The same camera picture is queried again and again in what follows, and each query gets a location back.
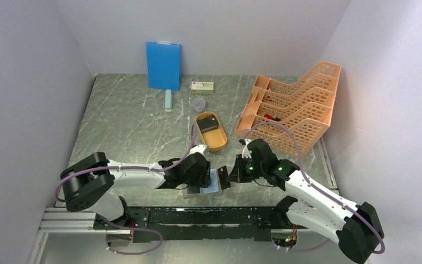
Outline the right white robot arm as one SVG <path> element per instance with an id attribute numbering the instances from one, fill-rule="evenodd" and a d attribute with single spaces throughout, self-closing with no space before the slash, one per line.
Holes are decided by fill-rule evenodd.
<path id="1" fill-rule="evenodd" d="M 295 163 L 277 158 L 263 139 L 241 139 L 240 144 L 243 150 L 227 180 L 249 183 L 264 178 L 270 187 L 282 190 L 285 197 L 274 214 L 279 227 L 295 224 L 323 235 L 355 263 L 383 252 L 385 235 L 373 205 L 350 201 L 320 185 Z"/>

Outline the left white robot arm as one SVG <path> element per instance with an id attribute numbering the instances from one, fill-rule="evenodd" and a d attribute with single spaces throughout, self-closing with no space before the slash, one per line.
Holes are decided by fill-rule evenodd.
<path id="1" fill-rule="evenodd" d="M 115 228 L 130 221 L 125 200 L 109 191 L 115 188 L 145 187 L 175 189 L 179 185 L 206 188 L 210 185 L 210 162 L 200 152 L 150 165 L 120 163 L 96 152 L 63 171 L 54 194 L 69 212 L 91 210 Z"/>

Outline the yellow oval tray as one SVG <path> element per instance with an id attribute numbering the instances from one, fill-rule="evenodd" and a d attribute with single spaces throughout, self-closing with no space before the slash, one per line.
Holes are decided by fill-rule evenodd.
<path id="1" fill-rule="evenodd" d="M 202 134 L 199 130 L 198 125 L 197 125 L 197 120 L 202 119 L 206 116 L 210 116 L 210 115 L 214 115 L 217 118 L 217 120 L 219 122 L 219 128 L 216 129 L 216 130 Z M 226 136 L 226 133 L 224 132 L 223 126 L 222 126 L 218 116 L 215 113 L 213 113 L 213 112 L 200 113 L 196 116 L 195 123 L 197 125 L 198 133 L 201 136 L 202 141 L 204 142 L 205 145 L 208 146 L 208 150 L 210 152 L 220 151 L 225 147 L 225 145 L 227 143 L 227 136 Z"/>

